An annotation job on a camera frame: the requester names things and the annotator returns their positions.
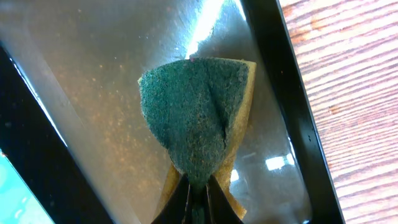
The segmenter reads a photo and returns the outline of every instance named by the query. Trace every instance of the wooden table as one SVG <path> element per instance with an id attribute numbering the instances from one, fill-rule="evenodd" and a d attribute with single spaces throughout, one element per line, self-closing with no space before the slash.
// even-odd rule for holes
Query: wooden table
<path id="1" fill-rule="evenodd" d="M 347 223 L 398 223 L 398 0 L 280 0 Z"/>

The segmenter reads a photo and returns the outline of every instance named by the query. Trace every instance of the sponge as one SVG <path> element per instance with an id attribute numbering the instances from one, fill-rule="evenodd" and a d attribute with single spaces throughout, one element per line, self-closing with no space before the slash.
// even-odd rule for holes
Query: sponge
<path id="1" fill-rule="evenodd" d="M 246 131 L 255 67 L 243 60 L 195 58 L 163 65 L 139 80 L 144 118 L 176 170 L 188 174 L 196 192 L 215 174 L 234 209 L 240 205 L 229 194 L 229 178 Z M 177 184 L 174 166 L 160 207 Z"/>

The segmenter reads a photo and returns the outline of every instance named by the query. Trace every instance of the green scouring pad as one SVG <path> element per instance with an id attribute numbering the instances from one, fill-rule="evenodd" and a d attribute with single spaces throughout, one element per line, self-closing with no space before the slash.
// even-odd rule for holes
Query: green scouring pad
<path id="1" fill-rule="evenodd" d="M 248 72 L 245 61 L 195 58 L 163 65 L 139 80 L 150 131 L 196 192 L 228 153 Z"/>

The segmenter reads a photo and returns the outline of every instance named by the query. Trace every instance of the tongs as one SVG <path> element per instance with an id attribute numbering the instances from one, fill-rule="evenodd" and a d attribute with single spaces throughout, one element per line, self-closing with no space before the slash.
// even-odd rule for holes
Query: tongs
<path id="1" fill-rule="evenodd" d="M 186 174 L 182 175 L 170 200 L 152 224 L 191 224 L 192 205 L 194 203 L 199 203 L 204 208 L 206 224 L 243 224 L 234 213 L 213 175 L 210 176 L 200 196 L 196 198 L 193 196 L 192 188 Z"/>

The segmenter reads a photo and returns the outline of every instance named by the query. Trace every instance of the sponge edge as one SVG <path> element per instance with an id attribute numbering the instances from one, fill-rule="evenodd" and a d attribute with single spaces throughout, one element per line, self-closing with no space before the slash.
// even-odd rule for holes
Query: sponge edge
<path id="1" fill-rule="evenodd" d="M 236 151 L 238 150 L 239 145 L 243 140 L 244 134 L 246 132 L 246 126 L 248 123 L 249 112 L 250 112 L 253 90 L 254 90 L 256 63 L 244 60 L 233 60 L 233 59 L 225 59 L 225 60 L 232 60 L 232 61 L 245 63 L 248 66 L 249 70 L 247 73 L 248 77 L 247 77 L 246 87 L 244 89 L 243 99 L 239 106 L 238 112 L 234 117 L 233 126 L 231 130 L 231 138 L 229 144 L 227 145 L 228 153 L 222 164 L 219 166 L 218 170 L 216 170 L 216 172 L 214 173 L 214 175 L 221 189 L 226 195 L 229 204 L 232 206 L 237 216 L 240 219 L 243 219 L 244 215 L 246 214 L 246 210 L 231 195 L 231 193 L 229 192 L 229 185 L 231 184 L 231 172 L 233 170 L 233 164 L 236 158 Z M 165 204 L 169 201 L 169 198 L 173 194 L 173 191 L 178 184 L 179 178 L 180 178 L 179 173 L 172 164 L 167 174 L 163 191 L 155 211 L 155 217 L 162 211 Z"/>

